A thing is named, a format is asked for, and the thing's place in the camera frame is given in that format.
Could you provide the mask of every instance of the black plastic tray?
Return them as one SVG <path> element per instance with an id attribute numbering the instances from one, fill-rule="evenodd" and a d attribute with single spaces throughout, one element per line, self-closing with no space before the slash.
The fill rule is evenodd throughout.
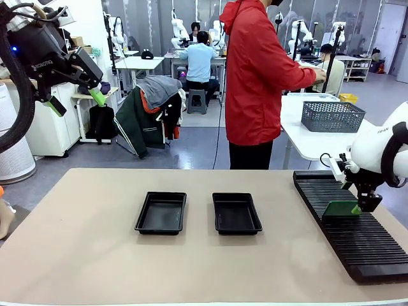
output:
<path id="1" fill-rule="evenodd" d="M 141 234 L 178 235 L 183 230 L 186 198 L 185 193 L 147 193 L 135 230 Z"/>
<path id="2" fill-rule="evenodd" d="M 408 281 L 408 255 L 370 213 L 322 218 L 333 200 L 355 200 L 330 171 L 295 171 L 293 180 L 352 279 L 360 284 Z"/>
<path id="3" fill-rule="evenodd" d="M 220 235 L 256 235 L 262 225 L 249 193 L 213 193 L 215 229 Z"/>

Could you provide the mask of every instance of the stool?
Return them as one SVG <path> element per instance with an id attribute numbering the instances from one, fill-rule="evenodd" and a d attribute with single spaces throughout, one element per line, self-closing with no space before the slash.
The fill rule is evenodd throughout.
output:
<path id="1" fill-rule="evenodd" d="M 201 105 L 193 106 L 193 97 L 199 96 Z M 205 104 L 205 90 L 204 89 L 190 89 L 189 90 L 189 104 L 187 106 L 187 113 L 200 112 L 202 115 L 207 113 L 207 106 Z"/>

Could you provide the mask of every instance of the light blue shirt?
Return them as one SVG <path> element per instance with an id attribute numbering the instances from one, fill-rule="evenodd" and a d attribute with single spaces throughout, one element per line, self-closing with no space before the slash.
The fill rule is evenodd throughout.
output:
<path id="1" fill-rule="evenodd" d="M 214 48 L 203 43 L 190 45 L 187 49 L 181 51 L 180 59 L 189 60 L 187 80 L 200 83 L 208 82 L 211 76 L 211 60 L 217 56 L 218 54 Z"/>

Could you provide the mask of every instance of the gray plastic basket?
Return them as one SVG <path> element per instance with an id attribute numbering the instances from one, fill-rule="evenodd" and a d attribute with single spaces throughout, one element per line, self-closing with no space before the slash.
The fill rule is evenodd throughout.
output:
<path id="1" fill-rule="evenodd" d="M 345 102 L 303 102 L 303 125 L 312 132 L 357 133 L 365 112 Z"/>

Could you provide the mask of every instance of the black ribbed rack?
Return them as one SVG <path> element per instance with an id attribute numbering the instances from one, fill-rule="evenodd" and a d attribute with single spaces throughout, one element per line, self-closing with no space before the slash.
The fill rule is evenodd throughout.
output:
<path id="1" fill-rule="evenodd" d="M 295 171 L 293 180 L 352 279 L 361 284 L 408 281 L 408 255 L 372 214 L 322 220 L 330 201 L 356 199 L 330 171 Z"/>

